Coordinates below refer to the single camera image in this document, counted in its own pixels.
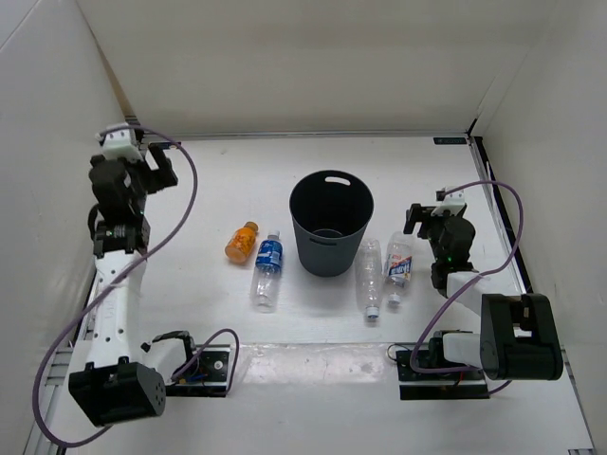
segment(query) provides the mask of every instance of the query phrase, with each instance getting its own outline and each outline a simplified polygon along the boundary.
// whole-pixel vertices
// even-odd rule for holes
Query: white table
[[[411,203],[431,205],[435,190],[478,179],[468,146],[436,146],[430,137],[214,140],[184,146],[198,167],[200,193],[189,222],[148,264],[142,339],[186,329],[202,342],[217,329],[233,328],[248,345],[237,384],[226,399],[171,399],[160,419],[120,425],[77,453],[564,454],[567,448],[591,446],[566,375],[553,383],[516,383],[485,401],[398,400],[395,366],[381,343],[415,341],[444,302],[431,285],[432,254],[425,241],[415,245],[407,299],[398,311],[382,308],[374,326],[364,323],[357,306],[352,269],[321,279],[298,261],[288,197],[304,176],[338,169],[362,179],[376,204],[366,234],[385,249],[391,233],[403,228]],[[192,187],[185,160],[171,157],[180,181],[149,198],[152,244],[181,216]],[[477,231],[471,260],[479,270],[495,267],[506,252],[485,193],[466,190],[466,198],[466,217]],[[249,303],[253,261],[230,264],[223,252],[248,220],[260,226],[260,237],[273,228],[282,232],[284,275],[274,314],[258,313]],[[517,293],[512,270],[495,280]],[[478,332],[479,321],[455,304],[436,328]],[[82,367],[87,349],[87,342],[77,344],[71,369]],[[54,427],[70,439],[92,431],[66,390]]]

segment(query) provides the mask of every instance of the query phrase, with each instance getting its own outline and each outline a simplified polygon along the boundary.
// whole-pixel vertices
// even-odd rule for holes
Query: orange bottle
[[[255,236],[259,228],[255,223],[249,221],[244,227],[241,227],[226,245],[226,255],[231,261],[241,264],[247,260],[248,255],[255,245]]]

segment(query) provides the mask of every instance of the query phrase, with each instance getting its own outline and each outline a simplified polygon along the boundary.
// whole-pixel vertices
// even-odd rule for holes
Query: bottle label
[[[264,240],[259,245],[255,266],[280,272],[281,268],[283,268],[283,245],[275,240]]]
[[[411,263],[411,256],[403,258],[399,254],[389,254],[386,260],[388,278],[404,286],[405,282],[411,281]]]

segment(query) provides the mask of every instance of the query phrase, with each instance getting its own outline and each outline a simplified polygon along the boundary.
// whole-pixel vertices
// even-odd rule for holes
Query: bottle cap
[[[388,303],[390,303],[391,305],[399,305],[400,304],[400,296],[397,293],[394,294],[390,294],[388,296]]]
[[[367,319],[377,319],[379,318],[379,308],[376,306],[367,306]]]
[[[245,228],[249,228],[253,232],[257,232],[259,230],[257,224],[253,223],[252,221],[247,221],[247,223],[245,224]]]

